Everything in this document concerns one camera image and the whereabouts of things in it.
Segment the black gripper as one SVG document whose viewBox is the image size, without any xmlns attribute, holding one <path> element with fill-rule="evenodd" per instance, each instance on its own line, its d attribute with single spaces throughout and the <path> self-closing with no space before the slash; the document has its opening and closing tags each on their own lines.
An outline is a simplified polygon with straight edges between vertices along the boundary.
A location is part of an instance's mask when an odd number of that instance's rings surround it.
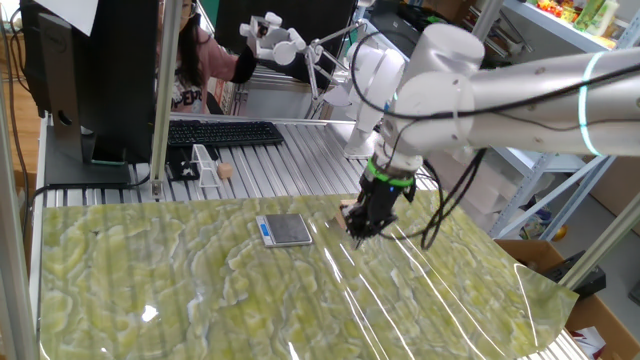
<svg viewBox="0 0 640 360">
<path fill-rule="evenodd" d="M 347 232 L 353 238 L 354 249 L 359 249 L 366 239 L 382 236 L 384 229 L 397 220 L 394 205 L 401 195 L 409 202 L 415 196 L 414 179 L 383 181 L 364 174 L 360 186 L 357 202 L 343 207 L 343 218 Z"/>
</svg>

